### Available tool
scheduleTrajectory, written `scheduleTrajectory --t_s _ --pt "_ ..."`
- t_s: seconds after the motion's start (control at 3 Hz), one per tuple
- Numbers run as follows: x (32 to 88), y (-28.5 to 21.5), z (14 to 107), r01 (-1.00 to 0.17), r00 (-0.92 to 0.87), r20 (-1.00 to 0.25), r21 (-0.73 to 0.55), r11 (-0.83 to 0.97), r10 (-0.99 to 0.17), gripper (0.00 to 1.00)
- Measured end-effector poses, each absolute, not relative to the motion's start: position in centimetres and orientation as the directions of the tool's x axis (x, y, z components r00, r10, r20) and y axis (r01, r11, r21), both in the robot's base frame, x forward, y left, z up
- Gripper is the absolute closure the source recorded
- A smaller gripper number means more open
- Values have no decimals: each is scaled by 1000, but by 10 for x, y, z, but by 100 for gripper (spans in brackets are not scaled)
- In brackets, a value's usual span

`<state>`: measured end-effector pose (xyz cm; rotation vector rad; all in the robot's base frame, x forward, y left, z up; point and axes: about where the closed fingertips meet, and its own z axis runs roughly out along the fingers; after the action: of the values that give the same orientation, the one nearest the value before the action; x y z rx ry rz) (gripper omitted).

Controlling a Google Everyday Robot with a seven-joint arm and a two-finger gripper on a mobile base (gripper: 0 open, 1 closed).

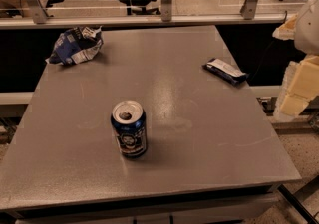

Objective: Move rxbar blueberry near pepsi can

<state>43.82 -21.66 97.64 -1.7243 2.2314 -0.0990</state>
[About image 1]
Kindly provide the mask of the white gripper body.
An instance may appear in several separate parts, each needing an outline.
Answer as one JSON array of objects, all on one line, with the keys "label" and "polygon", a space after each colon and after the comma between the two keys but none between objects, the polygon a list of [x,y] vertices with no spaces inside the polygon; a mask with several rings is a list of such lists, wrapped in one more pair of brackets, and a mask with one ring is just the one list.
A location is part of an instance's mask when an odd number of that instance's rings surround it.
[{"label": "white gripper body", "polygon": [[298,12],[294,45],[310,55],[319,55],[319,0],[308,0]]}]

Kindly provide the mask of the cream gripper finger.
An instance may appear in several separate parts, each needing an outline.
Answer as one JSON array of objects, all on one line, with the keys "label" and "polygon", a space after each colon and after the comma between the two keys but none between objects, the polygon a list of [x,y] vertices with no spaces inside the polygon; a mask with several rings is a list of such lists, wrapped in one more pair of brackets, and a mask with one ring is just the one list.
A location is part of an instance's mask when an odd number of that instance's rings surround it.
[{"label": "cream gripper finger", "polygon": [[319,57],[307,55],[299,63],[290,62],[284,73],[273,115],[278,121],[291,122],[318,95]]},{"label": "cream gripper finger", "polygon": [[293,40],[295,36],[297,15],[291,16],[285,23],[277,27],[272,36],[279,40]]}]

